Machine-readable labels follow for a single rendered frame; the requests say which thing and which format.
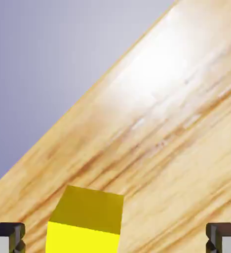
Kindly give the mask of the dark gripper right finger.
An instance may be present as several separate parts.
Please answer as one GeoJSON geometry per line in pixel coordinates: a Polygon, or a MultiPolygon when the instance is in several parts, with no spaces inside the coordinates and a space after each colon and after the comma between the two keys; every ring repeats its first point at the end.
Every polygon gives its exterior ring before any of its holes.
{"type": "Polygon", "coordinates": [[[206,253],[231,253],[231,223],[207,223],[206,253]]]}

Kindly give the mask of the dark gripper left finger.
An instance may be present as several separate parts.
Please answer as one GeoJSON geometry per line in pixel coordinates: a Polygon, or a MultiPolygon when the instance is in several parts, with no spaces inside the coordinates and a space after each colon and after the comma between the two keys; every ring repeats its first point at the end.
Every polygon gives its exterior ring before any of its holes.
{"type": "Polygon", "coordinates": [[[0,222],[0,253],[26,253],[25,232],[21,222],[0,222]]]}

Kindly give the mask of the small yellow cube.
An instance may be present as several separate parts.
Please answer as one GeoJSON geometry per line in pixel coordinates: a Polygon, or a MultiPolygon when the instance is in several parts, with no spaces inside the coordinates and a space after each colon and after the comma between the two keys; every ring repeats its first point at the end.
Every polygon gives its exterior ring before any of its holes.
{"type": "Polygon", "coordinates": [[[117,253],[124,196],[67,186],[48,221],[45,253],[117,253]]]}

